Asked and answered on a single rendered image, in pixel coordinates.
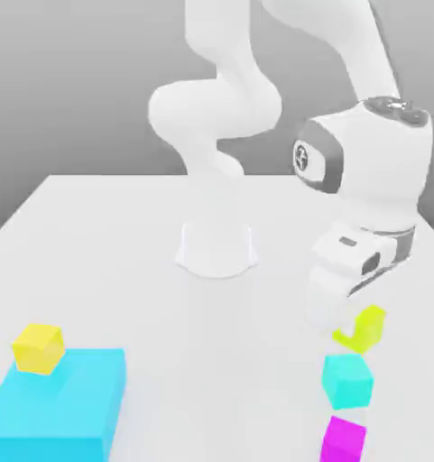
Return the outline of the small cyan cube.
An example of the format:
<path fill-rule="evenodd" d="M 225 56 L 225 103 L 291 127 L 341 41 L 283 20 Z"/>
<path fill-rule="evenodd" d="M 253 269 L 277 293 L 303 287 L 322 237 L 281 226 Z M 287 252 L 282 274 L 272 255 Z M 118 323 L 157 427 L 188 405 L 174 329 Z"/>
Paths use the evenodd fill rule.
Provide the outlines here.
<path fill-rule="evenodd" d="M 321 376 L 323 389 L 334 411 L 367 407 L 374 377 L 359 354 L 325 356 Z"/>

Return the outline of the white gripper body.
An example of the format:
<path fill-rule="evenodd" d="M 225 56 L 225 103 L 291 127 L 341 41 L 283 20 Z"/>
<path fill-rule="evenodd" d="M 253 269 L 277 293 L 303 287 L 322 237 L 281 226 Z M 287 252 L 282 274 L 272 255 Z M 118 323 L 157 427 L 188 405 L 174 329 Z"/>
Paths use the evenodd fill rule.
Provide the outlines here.
<path fill-rule="evenodd" d="M 351 332 L 357 315 L 378 305 L 370 287 L 358 285 L 357 278 L 315 265 L 306 284 L 305 311 L 309 322 L 320 332 Z"/>

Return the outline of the small yellow cube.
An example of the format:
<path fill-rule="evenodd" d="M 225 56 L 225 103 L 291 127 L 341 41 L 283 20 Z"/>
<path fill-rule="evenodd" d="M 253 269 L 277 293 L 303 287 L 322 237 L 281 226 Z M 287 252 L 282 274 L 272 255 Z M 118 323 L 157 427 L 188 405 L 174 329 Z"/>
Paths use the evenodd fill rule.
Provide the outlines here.
<path fill-rule="evenodd" d="M 61 327 L 28 324 L 12 344 L 21 372 L 49 375 L 65 354 Z"/>

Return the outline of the small magenta cube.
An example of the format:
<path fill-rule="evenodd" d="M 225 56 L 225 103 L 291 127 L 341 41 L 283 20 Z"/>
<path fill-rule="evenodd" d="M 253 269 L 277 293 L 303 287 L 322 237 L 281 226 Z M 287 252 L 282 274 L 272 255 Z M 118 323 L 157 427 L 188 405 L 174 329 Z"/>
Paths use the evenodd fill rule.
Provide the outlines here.
<path fill-rule="evenodd" d="M 332 416 L 325 432 L 319 462 L 360 462 L 367 428 Z"/>

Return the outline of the small lime cube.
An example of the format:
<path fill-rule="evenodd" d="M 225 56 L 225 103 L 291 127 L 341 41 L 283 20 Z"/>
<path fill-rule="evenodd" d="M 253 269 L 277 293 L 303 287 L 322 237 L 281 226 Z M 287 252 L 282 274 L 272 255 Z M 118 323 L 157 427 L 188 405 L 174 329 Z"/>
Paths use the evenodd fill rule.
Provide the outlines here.
<path fill-rule="evenodd" d="M 346 335 L 340 329 L 336 329 L 332 333 L 332 338 L 343 347 L 363 355 L 381 340 L 385 317 L 385 310 L 376 305 L 370 305 L 356 316 L 351 336 Z"/>

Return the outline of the large cyan box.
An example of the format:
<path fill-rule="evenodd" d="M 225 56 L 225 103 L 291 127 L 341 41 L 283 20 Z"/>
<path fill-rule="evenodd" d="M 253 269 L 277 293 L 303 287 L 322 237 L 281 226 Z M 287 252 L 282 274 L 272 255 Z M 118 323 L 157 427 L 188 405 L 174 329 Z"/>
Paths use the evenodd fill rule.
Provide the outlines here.
<path fill-rule="evenodd" d="M 0 462 L 109 462 L 125 382 L 121 348 L 70 348 L 49 375 L 11 365 L 0 385 Z"/>

